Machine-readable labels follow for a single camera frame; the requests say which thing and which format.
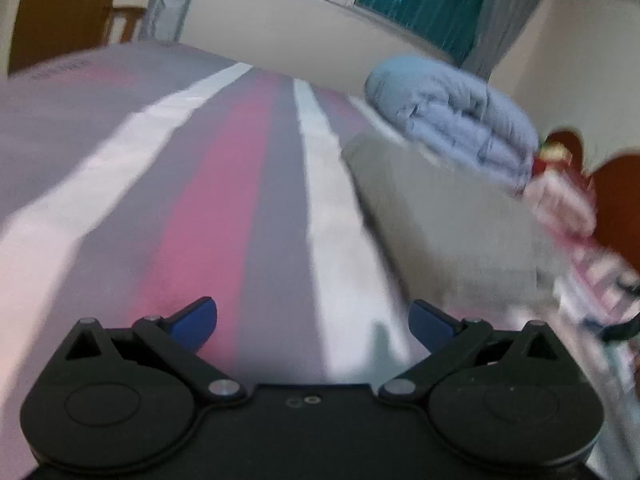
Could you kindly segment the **grey sweatpants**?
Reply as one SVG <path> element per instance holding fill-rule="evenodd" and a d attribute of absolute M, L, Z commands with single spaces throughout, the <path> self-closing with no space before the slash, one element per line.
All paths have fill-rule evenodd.
<path fill-rule="evenodd" d="M 504 311 L 550 300 L 566 274 L 534 215 L 483 177 L 375 133 L 349 141 L 343 159 L 408 298 Z"/>

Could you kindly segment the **striped pillow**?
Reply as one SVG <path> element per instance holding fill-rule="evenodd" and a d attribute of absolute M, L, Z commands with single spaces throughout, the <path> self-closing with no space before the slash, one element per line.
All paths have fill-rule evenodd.
<path fill-rule="evenodd" d="M 568 237 L 557 237 L 554 246 L 566 260 L 553 284 L 563 318 L 600 339 L 606 326 L 639 316 L 639 273 L 621 256 Z"/>

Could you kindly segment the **folded pink blanket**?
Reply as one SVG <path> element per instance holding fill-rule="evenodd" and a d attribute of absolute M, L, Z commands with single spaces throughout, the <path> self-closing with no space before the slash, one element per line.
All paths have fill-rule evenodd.
<path fill-rule="evenodd" d="M 570 172 L 544 170 L 526 185 L 522 199 L 534 216 L 556 234 L 588 238 L 596 229 L 593 190 Z"/>

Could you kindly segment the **red wooden headboard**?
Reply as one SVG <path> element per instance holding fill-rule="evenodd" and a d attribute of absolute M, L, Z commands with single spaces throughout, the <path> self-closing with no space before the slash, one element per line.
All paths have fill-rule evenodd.
<path fill-rule="evenodd" d="M 596 199 L 593 240 L 611 249 L 639 272 L 639 150 L 619 152 L 597 169 L 584 169 L 582 136 L 575 129 L 551 131 L 545 144 L 561 144 L 570 153 L 570 166 L 587 178 Z"/>

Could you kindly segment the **striped pink purple bed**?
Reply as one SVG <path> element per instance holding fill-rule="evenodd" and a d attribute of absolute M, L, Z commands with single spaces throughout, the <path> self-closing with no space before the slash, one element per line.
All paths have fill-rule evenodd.
<path fill-rule="evenodd" d="M 182 44 L 2 84 L 2 477 L 637 478 L 634 339 L 568 322 L 553 289 L 504 311 L 408 298 L 343 159 L 361 133 L 527 207 L 367 100 Z M 193 391 L 132 331 L 201 297 L 217 325 L 198 356 L 244 400 Z M 428 356 L 416 300 L 494 336 L 420 399 L 384 401 Z"/>

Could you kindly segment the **red folded clothes stack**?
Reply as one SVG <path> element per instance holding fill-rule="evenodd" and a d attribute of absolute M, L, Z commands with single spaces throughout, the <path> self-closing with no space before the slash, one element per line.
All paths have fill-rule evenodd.
<path fill-rule="evenodd" d="M 548 169 L 570 168 L 573 154 L 560 142 L 545 143 L 534 156 L 532 176 L 538 177 Z"/>

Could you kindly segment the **folded light blue duvet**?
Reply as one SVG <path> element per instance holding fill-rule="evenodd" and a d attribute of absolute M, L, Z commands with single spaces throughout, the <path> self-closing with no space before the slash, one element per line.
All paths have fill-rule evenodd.
<path fill-rule="evenodd" d="M 367 102 L 411 142 L 524 190 L 538 133 L 524 110 L 483 79 L 434 58 L 401 55 L 378 64 L 364 84 Z"/>

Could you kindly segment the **wooden chair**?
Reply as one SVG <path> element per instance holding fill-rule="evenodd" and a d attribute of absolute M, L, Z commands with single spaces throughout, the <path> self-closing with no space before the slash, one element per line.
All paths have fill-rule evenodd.
<path fill-rule="evenodd" d="M 128 44 L 134 39 L 145 12 L 143 6 L 109 6 L 106 9 L 102 44 Z"/>

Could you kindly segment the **left grey curtain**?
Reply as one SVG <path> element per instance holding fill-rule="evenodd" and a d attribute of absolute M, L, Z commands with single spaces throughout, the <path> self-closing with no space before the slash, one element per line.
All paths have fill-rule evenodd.
<path fill-rule="evenodd" d="M 177 42 L 191 0 L 149 0 L 138 39 Z"/>

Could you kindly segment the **grey curtain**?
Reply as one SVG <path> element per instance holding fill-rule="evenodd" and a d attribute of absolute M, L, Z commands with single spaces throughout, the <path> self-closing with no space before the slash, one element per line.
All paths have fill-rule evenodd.
<path fill-rule="evenodd" d="M 474 44 L 462 70 L 488 80 L 532 17 L 541 0 L 484 0 Z"/>
<path fill-rule="evenodd" d="M 149 0 L 138 39 L 177 42 L 191 0 Z"/>

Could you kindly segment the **brown wooden door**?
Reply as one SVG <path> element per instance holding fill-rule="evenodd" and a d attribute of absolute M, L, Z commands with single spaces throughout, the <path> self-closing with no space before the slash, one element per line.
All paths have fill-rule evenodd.
<path fill-rule="evenodd" d="M 20 0 L 8 72 L 102 44 L 113 0 Z"/>

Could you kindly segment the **right grey curtain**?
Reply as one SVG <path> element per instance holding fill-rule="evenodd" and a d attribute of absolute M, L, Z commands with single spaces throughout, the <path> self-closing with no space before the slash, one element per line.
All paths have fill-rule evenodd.
<path fill-rule="evenodd" d="M 462 70 L 488 80 L 532 17 L 541 0 L 484 0 L 474 44 Z"/>

